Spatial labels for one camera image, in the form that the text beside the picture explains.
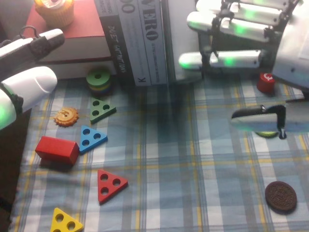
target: red cap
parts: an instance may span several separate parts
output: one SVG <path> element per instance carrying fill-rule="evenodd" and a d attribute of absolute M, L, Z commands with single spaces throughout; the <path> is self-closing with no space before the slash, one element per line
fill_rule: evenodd
<path fill-rule="evenodd" d="M 271 93 L 274 91 L 275 79 L 271 73 L 261 73 L 256 87 L 262 93 Z"/>

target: plaid tablecloth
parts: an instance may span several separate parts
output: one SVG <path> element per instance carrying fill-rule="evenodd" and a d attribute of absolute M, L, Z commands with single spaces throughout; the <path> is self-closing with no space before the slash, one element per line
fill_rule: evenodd
<path fill-rule="evenodd" d="M 79 143 L 81 126 L 90 126 L 90 93 L 83 79 L 59 82 L 32 110 L 9 231 L 49 232 L 56 207 L 84 224 L 85 232 L 308 231 L 308 134 L 266 140 L 229 124 L 240 107 L 302 94 L 277 85 L 270 97 L 255 85 L 256 79 L 222 76 L 170 89 L 116 88 L 102 100 L 117 113 L 91 126 L 108 142 L 61 170 L 41 165 L 34 149 L 43 135 Z M 73 127 L 53 121 L 63 106 L 80 112 Z M 99 169 L 129 183 L 102 206 Z M 276 180 L 297 193 L 290 215 L 266 204 L 265 188 Z"/>

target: red rectangular block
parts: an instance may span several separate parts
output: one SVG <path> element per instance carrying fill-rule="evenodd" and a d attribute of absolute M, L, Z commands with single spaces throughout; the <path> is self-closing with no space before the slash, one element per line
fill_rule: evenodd
<path fill-rule="evenodd" d="M 79 155 L 79 146 L 74 141 L 42 136 L 35 152 L 43 160 L 74 165 Z"/>

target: red triangle block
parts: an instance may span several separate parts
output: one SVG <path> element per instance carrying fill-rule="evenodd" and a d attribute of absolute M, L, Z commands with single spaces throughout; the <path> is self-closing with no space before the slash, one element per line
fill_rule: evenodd
<path fill-rule="evenodd" d="M 127 186 L 127 179 L 98 170 L 98 202 L 100 204 L 105 203 Z"/>

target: green triangle block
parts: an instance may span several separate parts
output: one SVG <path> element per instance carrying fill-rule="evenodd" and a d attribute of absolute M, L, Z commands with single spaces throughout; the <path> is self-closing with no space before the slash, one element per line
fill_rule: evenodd
<path fill-rule="evenodd" d="M 91 98 L 90 106 L 90 122 L 91 124 L 97 123 L 100 120 L 108 117 L 116 112 L 116 107 L 105 103 L 96 98 Z"/>

